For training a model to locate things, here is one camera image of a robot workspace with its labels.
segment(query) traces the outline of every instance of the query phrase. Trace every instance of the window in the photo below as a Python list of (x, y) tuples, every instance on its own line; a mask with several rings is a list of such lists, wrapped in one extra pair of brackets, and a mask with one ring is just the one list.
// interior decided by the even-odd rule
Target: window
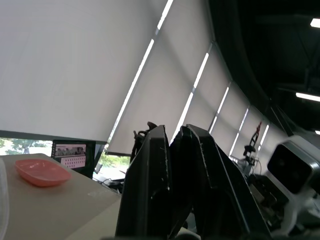
[(51, 156), (52, 141), (0, 138), (0, 155), (45, 154)]
[(103, 152), (93, 173), (93, 178), (100, 182), (111, 179), (124, 179), (129, 167), (130, 157)]

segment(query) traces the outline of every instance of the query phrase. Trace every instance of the equipment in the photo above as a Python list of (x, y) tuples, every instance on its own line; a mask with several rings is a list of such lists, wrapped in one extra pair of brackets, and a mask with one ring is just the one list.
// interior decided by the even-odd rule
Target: equipment
[(191, 211), (201, 239), (288, 236), (309, 216), (319, 220), (311, 204), (319, 151), (291, 137), (276, 148), (267, 175), (250, 176), (248, 186), (206, 130), (182, 126), (169, 146), (165, 126), (155, 126), (135, 148), (115, 236), (173, 239)]
[(95, 141), (54, 140), (51, 157), (57, 162), (92, 179), (95, 166)]
[(270, 238), (245, 178), (206, 130), (183, 126), (169, 147), (155, 127), (127, 170), (116, 237), (172, 239), (191, 208), (202, 239)]
[(262, 124), (262, 122), (260, 122), (258, 127), (256, 128), (256, 131), (253, 134), (249, 145), (244, 146), (244, 152), (243, 152), (244, 158), (239, 159), (237, 161), (237, 166), (240, 168), (242, 173), (247, 177), (250, 175), (250, 172), (253, 169), (253, 166), (256, 165), (256, 163), (260, 164), (260, 169), (262, 168), (259, 160), (257, 160), (255, 158), (255, 156), (252, 155), (253, 153), (256, 152), (255, 146), (256, 146), (257, 140), (259, 138), (261, 124)]
[[(320, 149), (300, 136), (289, 137), (276, 147), (265, 174), (270, 184), (264, 184), (265, 191), (274, 199), (270, 200), (271, 197), (259, 191), (264, 202), (268, 199), (264, 208), (280, 220), (273, 235), (286, 236), (299, 225), (320, 227), (319, 209), (313, 204), (316, 192), (320, 193), (319, 163)], [(254, 191), (252, 193), (256, 200), (260, 198)]]

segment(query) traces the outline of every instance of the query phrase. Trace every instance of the clear plastic container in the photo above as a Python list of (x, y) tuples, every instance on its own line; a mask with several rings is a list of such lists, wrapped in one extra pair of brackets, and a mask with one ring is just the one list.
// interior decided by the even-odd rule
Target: clear plastic container
[(9, 223), (9, 193), (6, 166), (0, 158), (0, 240), (6, 235)]

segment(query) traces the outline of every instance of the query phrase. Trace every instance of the white robot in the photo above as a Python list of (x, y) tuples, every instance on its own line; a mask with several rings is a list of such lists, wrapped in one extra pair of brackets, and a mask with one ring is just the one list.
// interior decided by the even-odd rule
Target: white robot
[(273, 236), (294, 228), (320, 227), (320, 149), (294, 135), (273, 152), (264, 176), (249, 187)]

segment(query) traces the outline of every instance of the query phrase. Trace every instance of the roller blind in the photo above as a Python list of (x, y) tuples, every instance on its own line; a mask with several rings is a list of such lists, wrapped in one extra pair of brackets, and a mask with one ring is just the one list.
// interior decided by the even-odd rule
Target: roller blind
[(228, 84), (228, 77), (224, 72), (217, 49), (213, 45), (184, 124), (192, 124), (208, 130)]
[(259, 123), (262, 121), (261, 127), (260, 127), (260, 133), (259, 137), (257, 139), (257, 143), (255, 144), (255, 150), (258, 152), (258, 147), (260, 144), (260, 141), (262, 139), (262, 136), (265, 132), (267, 122), (263, 120), (264, 116), (254, 107), (251, 106), (249, 108), (249, 111), (246, 115), (246, 118), (243, 122), (241, 131), (239, 133), (239, 137), (235, 143), (232, 156), (241, 159), (243, 158), (243, 153), (244, 153), (244, 146), (249, 145), (250, 140), (253, 136), (253, 134), (257, 130), (257, 126)]
[(109, 150), (131, 153), (133, 131), (147, 121), (172, 138), (210, 44), (203, 1), (174, 1)]
[(216, 144), (218, 144), (221, 150), (226, 155), (229, 155), (237, 132), (238, 130), (231, 127), (224, 118), (218, 116), (211, 135), (213, 136)]
[(2, 0), (0, 130), (106, 141), (166, 0)]
[(229, 88), (212, 133), (215, 141), (221, 145), (220, 148), (227, 155), (230, 153), (248, 106), (247, 98), (233, 83)]

